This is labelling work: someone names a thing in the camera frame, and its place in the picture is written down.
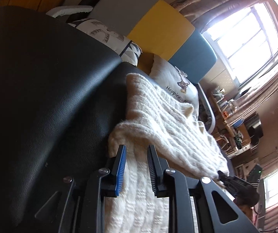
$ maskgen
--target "blue cushion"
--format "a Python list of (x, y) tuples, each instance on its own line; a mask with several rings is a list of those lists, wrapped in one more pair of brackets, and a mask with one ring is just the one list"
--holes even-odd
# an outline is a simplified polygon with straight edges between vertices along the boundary
[(207, 74), (217, 61), (217, 56), (210, 44), (195, 29), (179, 50), (171, 57), (169, 63), (188, 74), (193, 84)]

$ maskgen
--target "window frame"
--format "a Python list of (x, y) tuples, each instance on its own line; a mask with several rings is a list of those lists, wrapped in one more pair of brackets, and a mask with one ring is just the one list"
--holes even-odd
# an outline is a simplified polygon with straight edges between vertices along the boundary
[(277, 202), (277, 203), (275, 203), (275, 204), (273, 204), (273, 205), (270, 205), (269, 207), (267, 206), (267, 205), (269, 204), (269, 199), (272, 198), (272, 197), (274, 197), (275, 195), (278, 195), (278, 193), (276, 193), (276, 194), (274, 194), (272, 197), (269, 197), (269, 192), (270, 192), (271, 190), (268, 189), (268, 181), (269, 181), (269, 178), (270, 178), (270, 177), (273, 177), (273, 176), (276, 175), (276, 174), (278, 174), (278, 168), (277, 168), (274, 172), (270, 173), (269, 175), (267, 175), (267, 176), (265, 176), (265, 177), (263, 178), (264, 193), (265, 193), (265, 207), (266, 207), (266, 209), (267, 209), (267, 208), (270, 208), (270, 207), (272, 207), (272, 206), (275, 206), (276, 204), (278, 204), (278, 202)]
[[(274, 12), (272, 10), (272, 7), (270, 6), (269, 2), (264, 2), (264, 5), (266, 6), (267, 8), (267, 11), (269, 12), (271, 18), (272, 18), (272, 21), (275, 25), (275, 28), (276, 28), (276, 31), (277, 31), (277, 35), (278, 35), (278, 21), (274, 15)], [(266, 30), (264, 28), (264, 25), (262, 24), (260, 18), (259, 18), (259, 15), (256, 11), (256, 9), (254, 8), (254, 6), (251, 6), (250, 7), (251, 11), (249, 13), (247, 13), (245, 15), (245, 17), (247, 15), (249, 15), (250, 13), (253, 13), (257, 19), (257, 21), (259, 22), (260, 24), (260, 27), (261, 29), (263, 30), (264, 34), (265, 34), (265, 37), (266, 37), (266, 41), (268, 42), (268, 45), (269, 45), (269, 48), (271, 50), (271, 58), (257, 71), (255, 72), (253, 75), (251, 75), (248, 79), (246, 79), (244, 82), (242, 83), (239, 83), (238, 79), (236, 78), (236, 75), (234, 73), (234, 71), (232, 70), (232, 67), (230, 65), (230, 62), (229, 62), (229, 58), (227, 58), (225, 56), (225, 54), (223, 53), (222, 49), (220, 48), (220, 46), (218, 45), (217, 41), (223, 36), (225, 35), (226, 33), (224, 33), (221, 37), (217, 38), (216, 40), (212, 40), (210, 34), (206, 31), (203, 33), (203, 36), (205, 37), (205, 39), (208, 41), (208, 43), (211, 45), (211, 47), (214, 49), (214, 51), (217, 53), (217, 56), (219, 56), (219, 58), (221, 59), (221, 61), (224, 63), (224, 66), (226, 67), (227, 71), (229, 72), (234, 84), (236, 85), (236, 87), (238, 88), (238, 90), (244, 88), (250, 81), (252, 81), (253, 79), (256, 79), (256, 78), (260, 78), (261, 76), (265, 75), (267, 72), (269, 72), (277, 63), (278, 63), (278, 51), (272, 55), (272, 48), (271, 48), (271, 45), (270, 45), (270, 42), (269, 42), (269, 39), (268, 39), (268, 36), (267, 36), (267, 33), (266, 33)], [(234, 52), (234, 54), (236, 52), (238, 52), (242, 47), (245, 46), (245, 44), (243, 44), (237, 51)]]

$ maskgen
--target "white knit blanket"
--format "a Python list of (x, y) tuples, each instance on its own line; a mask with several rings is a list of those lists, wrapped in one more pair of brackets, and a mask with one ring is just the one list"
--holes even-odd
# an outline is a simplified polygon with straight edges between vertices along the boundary
[(169, 165), (189, 176), (218, 178), (227, 172), (226, 159), (202, 122), (194, 121), (193, 106), (179, 103), (139, 74), (128, 74), (126, 121), (109, 136), (109, 155), (127, 147), (120, 196), (105, 201), (105, 232), (168, 232), (168, 198), (156, 198), (147, 164), (153, 144)]

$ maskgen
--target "round bolt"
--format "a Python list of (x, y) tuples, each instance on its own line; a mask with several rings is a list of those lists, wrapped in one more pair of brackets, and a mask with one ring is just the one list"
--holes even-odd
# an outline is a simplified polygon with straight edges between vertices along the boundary
[(173, 168), (167, 168), (165, 171), (167, 174), (174, 174), (176, 172), (176, 170)]
[(209, 184), (211, 182), (211, 179), (209, 177), (202, 177), (202, 182), (205, 184)]
[(106, 174), (106, 173), (109, 172), (109, 170), (108, 170), (107, 168), (100, 168), (100, 169), (98, 170), (98, 172), (101, 173), (101, 174)]
[(72, 178), (70, 176), (64, 177), (63, 182), (66, 184), (69, 184), (72, 181)]

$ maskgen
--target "gray cushion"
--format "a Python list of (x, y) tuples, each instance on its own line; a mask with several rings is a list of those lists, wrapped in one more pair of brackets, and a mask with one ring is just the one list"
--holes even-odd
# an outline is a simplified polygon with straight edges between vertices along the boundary
[(110, 30), (127, 36), (158, 0), (100, 0), (88, 18), (103, 22)]

